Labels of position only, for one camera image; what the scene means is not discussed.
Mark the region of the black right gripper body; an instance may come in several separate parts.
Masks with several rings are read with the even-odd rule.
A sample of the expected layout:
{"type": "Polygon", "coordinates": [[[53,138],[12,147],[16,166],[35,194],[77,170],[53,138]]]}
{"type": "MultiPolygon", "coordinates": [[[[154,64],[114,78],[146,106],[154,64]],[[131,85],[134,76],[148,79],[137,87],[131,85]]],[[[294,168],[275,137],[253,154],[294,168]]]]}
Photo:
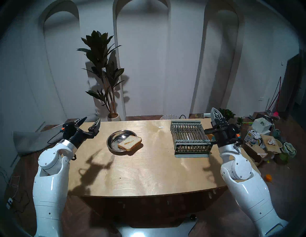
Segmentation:
{"type": "Polygon", "coordinates": [[[223,147],[226,145],[235,144],[235,146],[241,145],[240,129],[236,125],[226,125],[219,128],[205,129],[206,135],[212,134],[215,141],[211,141],[211,145],[218,145],[223,147]]]}

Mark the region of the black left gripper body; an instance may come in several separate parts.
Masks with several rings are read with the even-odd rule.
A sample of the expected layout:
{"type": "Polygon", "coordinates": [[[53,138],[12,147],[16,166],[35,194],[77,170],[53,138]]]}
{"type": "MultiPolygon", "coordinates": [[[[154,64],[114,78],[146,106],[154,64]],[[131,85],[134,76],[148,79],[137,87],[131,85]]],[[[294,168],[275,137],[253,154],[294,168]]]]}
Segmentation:
{"type": "Polygon", "coordinates": [[[63,139],[68,140],[76,148],[79,148],[85,140],[92,139],[88,132],[75,127],[73,121],[64,123],[61,132],[63,133],[63,139]]]}

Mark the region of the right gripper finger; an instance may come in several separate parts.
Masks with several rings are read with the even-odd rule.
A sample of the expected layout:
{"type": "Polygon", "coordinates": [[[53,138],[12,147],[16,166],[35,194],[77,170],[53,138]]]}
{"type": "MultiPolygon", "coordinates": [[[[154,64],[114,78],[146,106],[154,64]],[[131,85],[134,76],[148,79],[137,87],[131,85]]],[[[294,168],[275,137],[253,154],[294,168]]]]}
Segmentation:
{"type": "Polygon", "coordinates": [[[221,114],[219,110],[215,108],[215,124],[216,126],[226,126],[228,122],[225,117],[221,114]]]}
{"type": "Polygon", "coordinates": [[[216,108],[212,108],[210,111],[211,124],[215,128],[219,124],[219,111],[216,108]]]}

